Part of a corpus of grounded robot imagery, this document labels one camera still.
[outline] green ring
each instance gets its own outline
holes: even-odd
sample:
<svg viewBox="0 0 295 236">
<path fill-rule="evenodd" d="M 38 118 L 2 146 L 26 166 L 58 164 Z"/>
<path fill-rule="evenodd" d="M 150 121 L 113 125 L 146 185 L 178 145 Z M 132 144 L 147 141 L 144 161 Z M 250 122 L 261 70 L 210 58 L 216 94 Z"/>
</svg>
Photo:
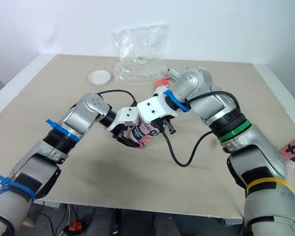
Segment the green ring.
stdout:
<svg viewBox="0 0 295 236">
<path fill-rule="evenodd" d="M 233 131 L 229 132 L 228 134 L 225 134 L 222 137 L 218 138 L 218 140 L 221 141 L 221 142 L 224 142 L 224 141 L 236 136 L 237 134 L 241 133 L 243 130 L 245 130 L 250 125 L 251 125 L 251 122 L 249 120 L 246 120 L 239 127 L 234 129 Z"/>
</svg>

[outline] beige table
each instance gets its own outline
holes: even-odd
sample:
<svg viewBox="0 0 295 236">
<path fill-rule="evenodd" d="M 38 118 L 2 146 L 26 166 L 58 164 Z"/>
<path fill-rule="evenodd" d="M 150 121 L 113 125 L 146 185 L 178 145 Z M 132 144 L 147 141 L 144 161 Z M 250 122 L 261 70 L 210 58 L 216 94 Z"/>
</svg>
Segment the beige table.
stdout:
<svg viewBox="0 0 295 236">
<path fill-rule="evenodd" d="M 88 91 L 126 89 L 138 101 L 149 98 L 152 83 L 94 86 L 87 80 L 95 70 L 114 68 L 116 58 L 55 56 L 0 113 L 0 174 L 8 176 L 15 163 L 51 129 L 46 119 L 57 121 Z M 216 85 L 233 93 L 248 119 L 256 123 L 275 146 L 295 137 L 295 125 L 255 67 L 245 63 L 169 60 L 168 66 L 203 66 Z M 103 95 L 114 111 L 129 106 L 123 93 Z M 208 128 L 189 112 L 172 121 L 170 136 L 181 162 Z M 190 167 L 181 168 L 171 158 L 163 137 L 144 150 L 115 141 L 95 124 L 70 152 L 62 173 L 45 200 L 215 217 L 242 217 L 244 191 L 235 184 L 214 136 L 200 144 Z M 295 171 L 289 175 L 295 190 Z"/>
</svg>

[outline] white backdrop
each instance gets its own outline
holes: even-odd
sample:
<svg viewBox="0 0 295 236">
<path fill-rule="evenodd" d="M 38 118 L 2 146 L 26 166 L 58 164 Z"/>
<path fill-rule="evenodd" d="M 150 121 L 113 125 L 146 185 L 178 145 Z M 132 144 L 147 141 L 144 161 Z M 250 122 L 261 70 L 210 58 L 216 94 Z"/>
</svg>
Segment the white backdrop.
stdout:
<svg viewBox="0 0 295 236">
<path fill-rule="evenodd" d="M 167 23 L 167 58 L 268 63 L 295 97 L 295 0 L 0 0 L 0 79 L 39 53 L 116 56 L 111 33 Z"/>
</svg>

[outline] white plastic lid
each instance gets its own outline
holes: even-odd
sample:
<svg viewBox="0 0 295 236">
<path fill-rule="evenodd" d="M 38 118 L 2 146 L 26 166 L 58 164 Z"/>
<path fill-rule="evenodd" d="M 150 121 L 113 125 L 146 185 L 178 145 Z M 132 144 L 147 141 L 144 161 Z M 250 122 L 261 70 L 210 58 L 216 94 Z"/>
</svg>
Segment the white plastic lid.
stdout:
<svg viewBox="0 0 295 236">
<path fill-rule="evenodd" d="M 109 82 L 111 75 L 106 70 L 96 70 L 90 73 L 88 80 L 94 85 L 105 85 Z"/>
</svg>

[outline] blue zip tie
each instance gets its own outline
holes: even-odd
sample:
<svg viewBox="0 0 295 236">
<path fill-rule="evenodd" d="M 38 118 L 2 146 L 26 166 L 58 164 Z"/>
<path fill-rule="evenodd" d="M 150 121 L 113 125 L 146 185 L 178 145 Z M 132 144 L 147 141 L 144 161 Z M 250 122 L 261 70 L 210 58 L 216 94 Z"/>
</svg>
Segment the blue zip tie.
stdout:
<svg viewBox="0 0 295 236">
<path fill-rule="evenodd" d="M 61 127 L 60 125 L 58 125 L 58 123 L 53 122 L 53 121 L 50 120 L 50 119 L 46 120 L 46 122 L 47 122 L 48 124 L 50 124 L 51 127 L 53 127 L 53 128 L 55 128 L 56 130 L 60 131 L 62 134 L 68 136 L 70 139 L 76 141 L 77 143 L 80 141 L 80 139 L 79 139 L 77 136 L 71 134 L 71 133 L 70 133 L 69 131 L 67 131 L 65 128 L 63 128 L 63 127 Z"/>
<path fill-rule="evenodd" d="M 13 182 L 9 177 L 5 178 L 0 175 L 0 180 L 1 180 L 0 184 L 3 187 L 6 185 L 10 185 L 10 186 L 16 187 L 16 188 L 21 189 L 24 192 L 28 193 L 31 196 L 31 201 L 34 202 L 36 195 L 35 195 L 35 192 L 33 190 L 31 190 L 30 188 L 28 188 L 20 183 Z"/>
<path fill-rule="evenodd" d="M 166 90 L 165 92 L 163 92 L 163 94 L 169 96 L 169 98 L 177 105 L 179 106 L 179 108 L 181 108 L 184 112 L 189 112 L 190 109 L 187 108 L 185 105 L 183 105 L 181 102 L 179 102 L 175 96 L 173 95 L 172 91 L 170 91 L 169 89 Z"/>
</svg>

